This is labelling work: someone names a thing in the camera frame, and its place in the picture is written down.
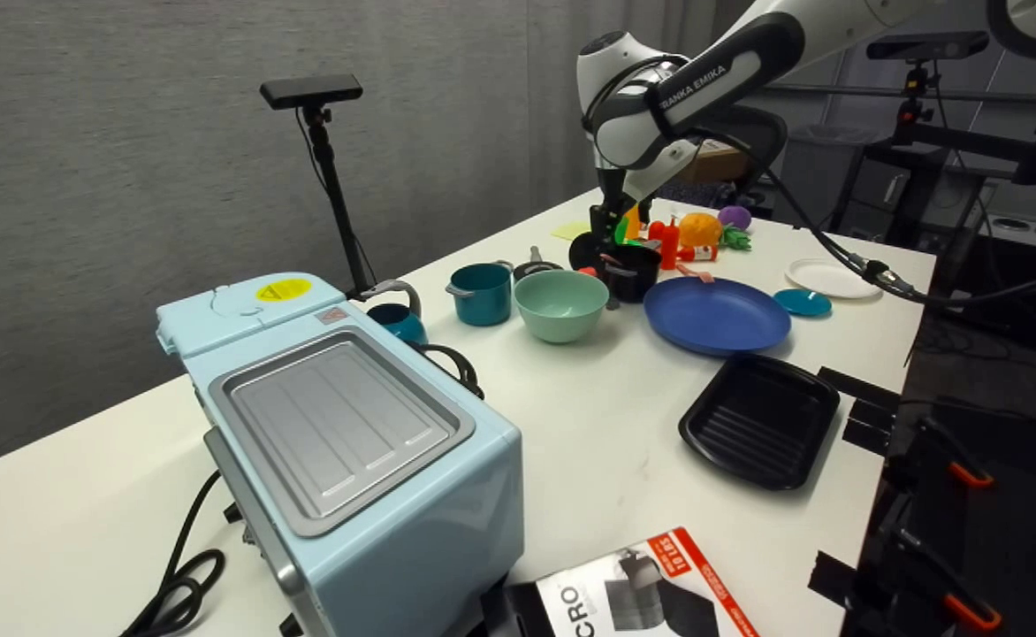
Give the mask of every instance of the blue plate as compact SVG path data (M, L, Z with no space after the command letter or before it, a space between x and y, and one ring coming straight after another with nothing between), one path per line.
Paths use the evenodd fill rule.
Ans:
M649 295L652 330L694 353L769 350L793 331L790 310L736 278L665 278Z

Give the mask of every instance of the orange object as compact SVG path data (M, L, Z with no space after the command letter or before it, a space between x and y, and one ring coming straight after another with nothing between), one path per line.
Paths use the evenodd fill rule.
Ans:
M645 217L638 213L638 205L627 207L627 237L645 237Z
M689 213L682 217L678 235L685 248L719 248L727 222L710 213Z

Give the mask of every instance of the yellow sticker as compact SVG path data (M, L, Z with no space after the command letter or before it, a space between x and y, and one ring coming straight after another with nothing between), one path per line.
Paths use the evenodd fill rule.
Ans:
M272 278L269 286L257 291L257 301L262 305L288 305L288 301L297 301L313 291L313 278Z

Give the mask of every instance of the black tray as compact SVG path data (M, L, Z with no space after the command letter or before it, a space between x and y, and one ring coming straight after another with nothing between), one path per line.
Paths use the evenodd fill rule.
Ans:
M763 489L798 489L835 421L837 393L784 361L736 353L682 414L682 437Z

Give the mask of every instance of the gray wall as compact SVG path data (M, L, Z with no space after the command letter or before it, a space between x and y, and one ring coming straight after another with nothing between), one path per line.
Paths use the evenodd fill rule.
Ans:
M699 0L0 0L0 452L177 376L163 301L269 270L347 286L292 112L355 72L334 141L395 276L590 187L573 56L609 27L699 45Z

